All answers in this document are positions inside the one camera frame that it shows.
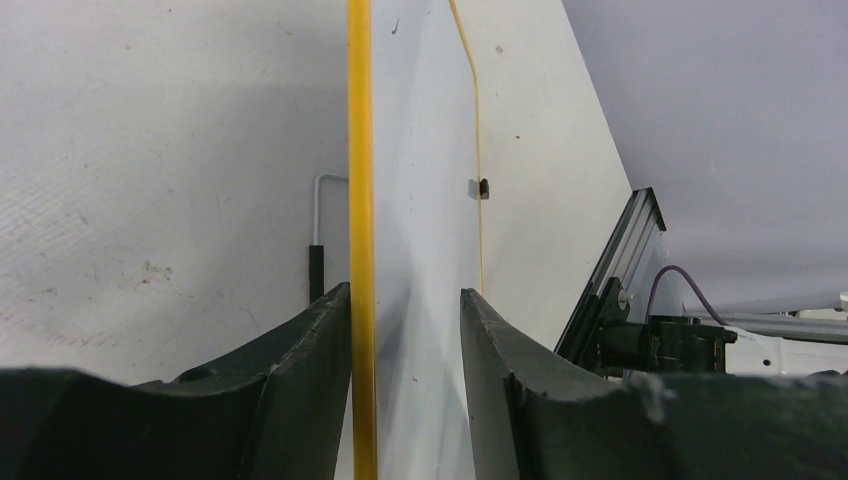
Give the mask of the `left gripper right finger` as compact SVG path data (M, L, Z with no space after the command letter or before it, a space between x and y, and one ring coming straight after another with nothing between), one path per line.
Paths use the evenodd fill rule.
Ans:
M647 375L614 383L460 294L480 479L843 479L842 375Z

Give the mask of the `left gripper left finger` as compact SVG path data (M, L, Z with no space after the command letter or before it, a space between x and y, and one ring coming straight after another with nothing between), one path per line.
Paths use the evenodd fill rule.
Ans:
M1 373L5 479L331 479L351 377L350 286L175 380Z

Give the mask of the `yellow framed whiteboard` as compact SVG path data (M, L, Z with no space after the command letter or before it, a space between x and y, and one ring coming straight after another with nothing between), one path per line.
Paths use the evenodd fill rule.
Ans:
M476 101L454 2L349 3L357 479L474 475L459 297L481 279Z

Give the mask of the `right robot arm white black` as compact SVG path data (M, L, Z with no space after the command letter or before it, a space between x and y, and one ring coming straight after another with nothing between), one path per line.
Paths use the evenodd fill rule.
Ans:
M616 277L585 296L557 352L599 376L718 373L812 376L847 373L847 324L835 320L733 315L639 319Z

